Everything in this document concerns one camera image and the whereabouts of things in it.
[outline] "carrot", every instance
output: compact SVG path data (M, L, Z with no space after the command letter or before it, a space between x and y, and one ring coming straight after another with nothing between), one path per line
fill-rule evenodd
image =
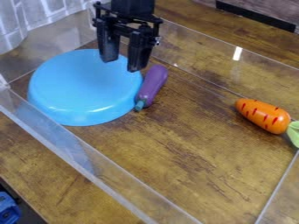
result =
M283 109L261 101L244 98L236 101L235 106L239 113L261 129L273 134L285 132L291 117Z

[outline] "toy carrot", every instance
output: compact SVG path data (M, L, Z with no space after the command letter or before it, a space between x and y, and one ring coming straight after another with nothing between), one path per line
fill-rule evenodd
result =
M279 107L252 99L239 99L235 103L239 113L261 129L273 134L289 136L299 147L299 122L291 122L291 116Z

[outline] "eggplant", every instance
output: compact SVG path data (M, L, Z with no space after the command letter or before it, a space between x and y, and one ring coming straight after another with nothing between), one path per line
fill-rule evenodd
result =
M161 65L153 65L144 76L144 83L134 96L136 111L140 111L142 108L148 108L153 104L154 96L158 93L166 78L166 68Z

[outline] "toy vegetable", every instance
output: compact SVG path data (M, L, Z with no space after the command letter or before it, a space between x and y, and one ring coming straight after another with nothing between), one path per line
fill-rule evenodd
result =
M237 112L261 129L273 134L289 136L296 147L299 147L299 122L291 122L291 116L279 107L252 99L236 101Z
M166 78L166 68L160 65L153 65L144 76L144 83L134 97L136 111L140 111L142 108L146 108L152 105L154 96L162 87Z

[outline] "blue object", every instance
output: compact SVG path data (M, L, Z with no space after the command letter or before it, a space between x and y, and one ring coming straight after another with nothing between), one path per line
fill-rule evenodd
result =
M132 110L141 82L140 72L126 71L124 56L104 63L98 50L76 50L53 57L37 68L28 101L62 125L94 125Z
M20 217L21 211L14 200L5 192L0 192L0 224L14 224Z

